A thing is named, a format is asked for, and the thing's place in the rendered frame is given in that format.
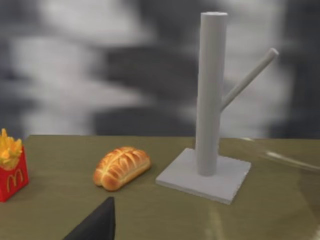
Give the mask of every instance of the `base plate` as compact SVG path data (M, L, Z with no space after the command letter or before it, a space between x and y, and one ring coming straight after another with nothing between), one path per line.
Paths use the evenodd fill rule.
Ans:
M219 156L216 173L204 177L197 172L195 150L187 148L157 177L156 183L230 205L250 168L249 162Z

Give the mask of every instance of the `table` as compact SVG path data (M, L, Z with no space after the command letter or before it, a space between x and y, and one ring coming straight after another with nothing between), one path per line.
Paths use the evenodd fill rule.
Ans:
M153 167L115 193L93 184L97 162L121 146L145 150ZM312 240L319 230L318 140L222 139L220 153L252 163L234 203L223 205L155 184L188 137L30 136L30 184L0 204L1 240L60 240L115 197L117 240ZM272 150L287 158L267 158Z

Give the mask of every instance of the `golden brown bread crust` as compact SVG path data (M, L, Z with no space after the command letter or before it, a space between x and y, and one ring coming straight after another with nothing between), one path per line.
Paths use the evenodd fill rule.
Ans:
M115 192L150 168L150 157L143 150L120 147L99 162L93 181L97 186Z

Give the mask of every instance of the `mcdonald's logo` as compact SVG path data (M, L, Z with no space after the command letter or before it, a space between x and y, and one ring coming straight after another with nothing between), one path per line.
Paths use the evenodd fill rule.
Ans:
M24 182L24 175L22 174L22 171L21 169L17 170L15 172L14 175L10 175L7 179L7 182L6 182L6 189L8 191L8 193L10 193L11 191L11 185L10 185L10 182L13 183L13 186L16 188L17 185L18 185L18 176L20 176L20 182L23 183Z

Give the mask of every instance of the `french fries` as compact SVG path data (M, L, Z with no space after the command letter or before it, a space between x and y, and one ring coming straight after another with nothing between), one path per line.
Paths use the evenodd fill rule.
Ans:
M2 129L0 135L0 168L6 171L13 170L19 163L22 154L22 141L8 137L7 131Z

